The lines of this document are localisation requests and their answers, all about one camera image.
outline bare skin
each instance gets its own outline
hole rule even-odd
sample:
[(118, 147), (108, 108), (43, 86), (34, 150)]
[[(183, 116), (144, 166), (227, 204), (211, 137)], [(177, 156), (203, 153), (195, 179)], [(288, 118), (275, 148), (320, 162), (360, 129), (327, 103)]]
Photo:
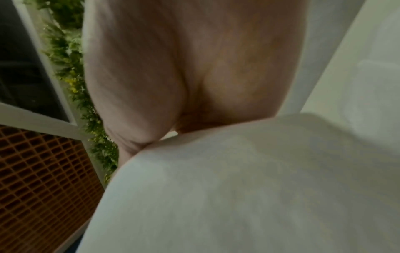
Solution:
[(124, 164), (168, 131), (273, 117), (307, 0), (87, 0), (85, 78)]

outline person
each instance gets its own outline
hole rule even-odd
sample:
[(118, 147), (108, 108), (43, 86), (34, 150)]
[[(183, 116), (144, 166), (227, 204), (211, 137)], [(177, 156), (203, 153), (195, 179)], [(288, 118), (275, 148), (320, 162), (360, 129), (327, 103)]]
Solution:
[(78, 253), (399, 251), (400, 158), (274, 118), (306, 1), (85, 4), (87, 85), (120, 169)]

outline wooden lattice panel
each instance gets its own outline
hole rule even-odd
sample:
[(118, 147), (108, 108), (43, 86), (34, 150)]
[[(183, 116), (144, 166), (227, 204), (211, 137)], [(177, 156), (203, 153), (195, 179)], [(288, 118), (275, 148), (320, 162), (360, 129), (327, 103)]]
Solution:
[(80, 141), (0, 125), (0, 252), (53, 252), (103, 194)]

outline green foliage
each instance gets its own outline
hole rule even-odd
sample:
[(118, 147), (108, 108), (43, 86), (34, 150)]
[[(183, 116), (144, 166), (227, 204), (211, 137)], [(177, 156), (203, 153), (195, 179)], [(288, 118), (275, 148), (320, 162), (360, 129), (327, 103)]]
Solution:
[(86, 89), (81, 44), (83, 3), (80, 0), (26, 0), (26, 3), (34, 3), (41, 9), (48, 8), (56, 21), (46, 25), (45, 37), (49, 47), (45, 54), (59, 66), (56, 77), (70, 85), (70, 98), (86, 122), (85, 131), (93, 135), (90, 139), (91, 153), (106, 171), (107, 182), (117, 168), (118, 148), (105, 133)]

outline skin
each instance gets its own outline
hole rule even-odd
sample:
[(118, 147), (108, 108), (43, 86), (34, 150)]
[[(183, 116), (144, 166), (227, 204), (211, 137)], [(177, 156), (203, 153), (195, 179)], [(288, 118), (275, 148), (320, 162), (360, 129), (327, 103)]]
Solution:
[(306, 0), (87, 0), (85, 78), (123, 165), (168, 131), (273, 117)]

